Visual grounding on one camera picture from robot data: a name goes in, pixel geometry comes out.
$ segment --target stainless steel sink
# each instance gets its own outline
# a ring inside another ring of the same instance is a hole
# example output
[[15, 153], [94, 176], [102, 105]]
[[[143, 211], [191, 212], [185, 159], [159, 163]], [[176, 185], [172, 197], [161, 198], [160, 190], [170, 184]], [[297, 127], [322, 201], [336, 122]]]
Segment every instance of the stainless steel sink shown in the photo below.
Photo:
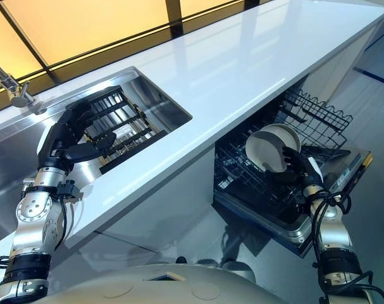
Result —
[[[53, 125], [65, 106], [120, 86], [125, 97], [145, 113], [155, 131], [170, 133], [192, 117], [136, 68], [130, 67], [45, 104], [42, 115], [20, 115], [0, 125], [0, 239], [16, 229], [15, 208], [20, 201], [22, 180], [37, 171], [37, 144], [48, 125]], [[75, 165], [68, 178], [79, 188], [101, 176], [106, 160], [98, 158]]]

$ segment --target dish rack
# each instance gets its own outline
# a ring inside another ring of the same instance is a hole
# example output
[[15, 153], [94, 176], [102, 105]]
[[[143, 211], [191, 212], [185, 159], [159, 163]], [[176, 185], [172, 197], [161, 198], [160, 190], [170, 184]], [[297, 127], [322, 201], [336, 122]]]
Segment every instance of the dish rack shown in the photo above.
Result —
[[214, 181], [220, 191], [235, 180], [242, 183], [256, 193], [261, 209], [267, 205], [271, 213], [278, 215], [292, 205], [293, 199], [301, 200], [301, 193], [296, 187], [280, 186], [267, 180], [264, 172], [245, 153], [248, 137], [267, 124], [288, 125], [299, 135], [302, 153], [314, 157], [322, 166], [346, 142], [342, 132], [353, 118], [294, 89], [288, 89], [258, 113], [264, 114], [253, 115], [216, 143]]
[[89, 102], [92, 125], [85, 130], [88, 141], [96, 141], [108, 132], [116, 133], [116, 140], [102, 157], [102, 174], [129, 159], [142, 149], [167, 135], [158, 130], [140, 108], [132, 103], [120, 86], [109, 87], [86, 98]]

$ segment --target white countertop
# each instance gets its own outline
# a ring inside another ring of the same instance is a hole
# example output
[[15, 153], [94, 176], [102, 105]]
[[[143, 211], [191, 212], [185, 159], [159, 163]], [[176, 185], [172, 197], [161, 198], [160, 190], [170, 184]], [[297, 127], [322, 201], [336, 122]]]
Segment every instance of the white countertop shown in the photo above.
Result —
[[[275, 0], [39, 94], [50, 100], [135, 66], [193, 116], [82, 189], [66, 245], [125, 209], [384, 15], [384, 7], [356, 3]], [[0, 112], [0, 120], [13, 111]], [[0, 241], [0, 255], [8, 254], [12, 240], [13, 234]]]

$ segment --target window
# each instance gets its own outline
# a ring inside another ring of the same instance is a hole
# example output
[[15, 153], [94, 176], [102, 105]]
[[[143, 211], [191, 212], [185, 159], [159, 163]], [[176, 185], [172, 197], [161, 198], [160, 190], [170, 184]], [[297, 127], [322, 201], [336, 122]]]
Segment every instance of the window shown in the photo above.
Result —
[[0, 0], [0, 66], [37, 94], [268, 1]]

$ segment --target white bowl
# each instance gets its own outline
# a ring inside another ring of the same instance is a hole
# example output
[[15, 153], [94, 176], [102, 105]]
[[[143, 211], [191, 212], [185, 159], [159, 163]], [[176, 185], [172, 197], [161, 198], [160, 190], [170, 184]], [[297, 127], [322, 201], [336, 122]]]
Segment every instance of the white bowl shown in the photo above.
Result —
[[299, 136], [290, 127], [274, 123], [252, 133], [245, 144], [245, 152], [248, 159], [262, 171], [283, 172], [287, 167], [283, 146], [300, 152]]

